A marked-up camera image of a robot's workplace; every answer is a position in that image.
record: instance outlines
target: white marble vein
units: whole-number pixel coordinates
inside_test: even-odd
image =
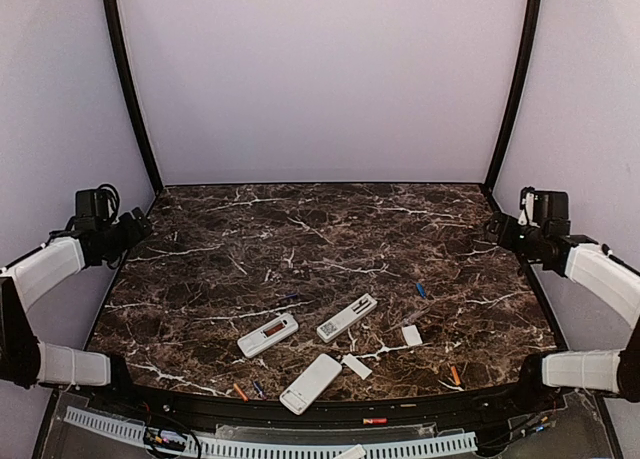
[[[117,306],[114,306],[113,304],[105,304],[104,308],[110,309],[111,311],[117,311],[119,309],[126,309],[128,307],[142,307],[142,306],[157,306],[157,304],[154,304],[152,302],[134,302],[132,304],[120,304]]]
[[[409,215],[424,214],[424,215],[431,216],[431,217],[446,217],[447,219],[459,219],[460,218],[460,215],[454,216],[453,214],[444,214],[444,213],[438,213],[438,212],[426,211],[426,210],[419,211],[419,210],[407,209],[406,207],[376,207],[375,209],[377,209],[378,211],[406,212]]]
[[[205,387],[205,386],[201,386],[200,384],[196,384],[194,382],[187,381],[187,380],[185,380],[184,376],[174,376],[173,374],[164,373],[157,366],[152,366],[152,365],[146,365],[145,366],[143,364],[133,364],[133,363],[129,363],[129,365],[131,367],[136,367],[138,369],[144,369],[146,371],[154,372],[158,376],[158,377],[156,377],[156,381],[158,381],[158,382],[161,381],[162,379],[167,379],[169,381],[179,382],[180,384],[185,385],[185,386],[191,386],[191,387],[195,387],[197,389],[201,389],[203,391],[207,391],[210,394],[213,394],[214,396],[229,397],[229,394],[227,392],[218,391],[217,389],[213,389],[211,387]]]
[[[224,206],[218,206],[218,207],[214,207],[212,209],[209,209],[209,211],[221,211],[222,209],[229,209],[230,207],[235,207],[235,206],[252,206],[253,204],[256,204],[258,202],[276,202],[276,201],[284,201],[285,199],[283,198],[268,198],[268,199],[252,199],[251,201],[243,201],[243,202],[232,202],[229,204],[225,204]]]
[[[240,264],[238,264],[233,257],[229,256],[229,260],[231,260],[231,262],[233,263],[234,266],[236,266],[238,268],[238,270],[243,273],[245,276],[248,276],[249,274],[247,274],[247,271],[245,271],[242,266]]]
[[[311,227],[310,225],[304,223],[303,221],[301,221],[299,218],[298,219],[292,219],[290,217],[287,217],[287,219],[289,219],[291,222],[293,222],[294,224],[298,224],[299,226],[302,226],[302,228],[305,230],[305,232],[313,232],[316,236],[324,239],[325,241],[327,241],[329,244],[333,244],[332,241],[330,241],[329,239],[327,239],[325,236],[323,236],[317,229],[314,229],[313,227]]]
[[[293,269],[293,256],[295,256],[295,255],[296,255],[296,248],[293,247],[293,248],[291,248],[291,255],[288,258],[286,258],[286,257],[282,258],[282,260],[287,263],[287,267],[289,269]]]
[[[211,317],[200,317],[196,319],[196,321],[228,321],[232,319],[244,319],[245,317],[255,317],[255,316],[264,316],[265,314],[271,314],[280,311],[286,311],[287,309],[292,309],[294,307],[304,306],[305,304],[311,304],[313,301],[303,301],[298,302],[296,304],[289,304],[288,306],[276,307],[275,309],[267,309],[260,312],[249,312],[247,314],[240,314],[237,316],[211,316]]]
[[[169,257],[169,256],[186,256],[186,255],[192,254],[194,252],[216,251],[216,250],[220,249],[220,247],[222,247],[222,244],[216,244],[215,246],[212,246],[212,247],[199,247],[199,248],[196,248],[196,249],[189,249],[188,251],[179,251],[179,252],[161,251],[160,249],[154,249],[152,247],[147,247],[147,249],[149,251],[157,252],[160,255],[159,256],[153,256],[153,257],[136,257],[136,258],[133,258],[133,259],[128,259],[127,262],[153,261],[155,259],[160,259],[162,257]]]
[[[492,300],[490,300],[490,301],[489,301],[489,300],[487,300],[487,299],[485,299],[485,298],[483,297],[483,298],[482,298],[482,301],[478,301],[478,300],[476,300],[476,299],[467,299],[467,300],[466,300],[466,301],[464,301],[464,302],[471,302],[471,303],[473,303],[473,304],[481,304],[481,305],[483,305],[483,306],[484,306],[484,305],[486,305],[486,304],[491,304],[491,305],[489,306],[489,309],[491,309],[492,307],[496,306],[498,303],[500,303],[500,302],[504,301],[505,299],[508,299],[508,298],[510,298],[510,297],[513,297],[513,296],[515,296],[515,295],[517,295],[517,294],[526,294],[526,292],[523,292],[523,291],[516,291],[516,292],[512,292],[512,293],[510,293],[510,294],[505,294],[504,296],[501,296],[501,297],[499,297],[499,298],[497,298],[497,299],[492,299]]]
[[[387,345],[384,344],[384,342],[378,340],[381,344],[382,347],[380,347],[380,349],[378,349],[376,352],[371,352],[369,354],[360,354],[357,356],[353,356],[356,357],[358,359],[375,359],[376,361],[380,360],[380,354],[386,354],[387,352],[394,352],[394,351],[404,351],[406,349],[416,349],[418,347],[425,347],[425,346],[431,346],[432,344],[420,344],[418,346],[397,346],[397,347],[388,347]]]
[[[373,268],[373,269],[362,269],[361,267],[358,267],[357,269],[353,269],[352,267],[346,267],[346,266],[342,266],[340,264],[336,264],[335,262],[331,262],[328,260],[324,260],[324,261],[310,261],[309,264],[322,264],[324,266],[327,266],[327,268],[335,268],[335,269],[340,269],[341,271],[345,271],[345,272],[355,272],[358,274],[372,274],[375,275],[375,273],[381,273],[381,274],[389,274],[390,276],[395,276],[395,277],[400,277],[398,276],[398,274],[394,274],[393,272],[389,272],[389,264],[383,263],[382,267],[379,268]]]

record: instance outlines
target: gray floor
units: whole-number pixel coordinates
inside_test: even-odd
[[[613,457],[593,398],[583,393],[573,393],[567,396],[566,399],[568,407],[557,412],[555,427],[513,444],[496,457],[504,459]],[[62,422],[62,416],[67,405],[82,406],[83,402],[84,399],[70,394],[61,396],[42,458],[142,459],[150,457],[142,449],[112,441]],[[247,440],[260,441],[259,436],[256,436],[255,429],[247,430],[245,436]],[[300,433],[296,433],[296,436],[295,442],[301,443]],[[450,457],[462,459],[476,456],[474,454],[464,454]]]

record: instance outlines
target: white cable tray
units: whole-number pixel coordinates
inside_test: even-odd
[[[142,442],[144,424],[140,421],[116,419],[71,406],[67,407],[64,421],[118,442],[147,447]],[[203,459],[333,459],[353,447],[353,444],[302,446],[227,441],[200,435],[197,437],[202,447]],[[446,457],[478,449],[474,432],[413,441],[363,444],[363,447],[367,451],[366,459]],[[188,438],[182,457],[197,457],[192,437]]]

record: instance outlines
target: purple wall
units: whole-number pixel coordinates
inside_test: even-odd
[[[0,0],[0,264],[64,227],[77,189],[151,203],[101,1]],[[111,279],[87,270],[51,291],[29,313],[36,335],[82,347]],[[31,457],[47,400],[0,384],[0,457]]]
[[[120,0],[168,184],[481,181],[526,0]]]
[[[496,197],[569,192],[573,231],[640,267],[640,0],[542,0],[531,66]],[[631,330],[581,286],[540,280],[574,349],[620,348]],[[640,457],[640,408],[609,401],[625,457]]]

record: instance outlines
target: small white block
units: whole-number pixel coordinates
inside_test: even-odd
[[[418,332],[416,326],[406,326],[402,328],[402,335],[407,343],[407,346],[419,346],[422,344],[422,338]]]
[[[366,379],[373,372],[367,366],[365,366],[362,361],[358,360],[357,357],[352,356],[351,354],[347,354],[342,358],[342,363],[345,364],[349,369],[358,374],[362,379]]]
[[[348,451],[344,451],[342,454],[337,455],[334,459],[362,459],[366,455],[367,451],[364,450],[364,447],[358,444]]]

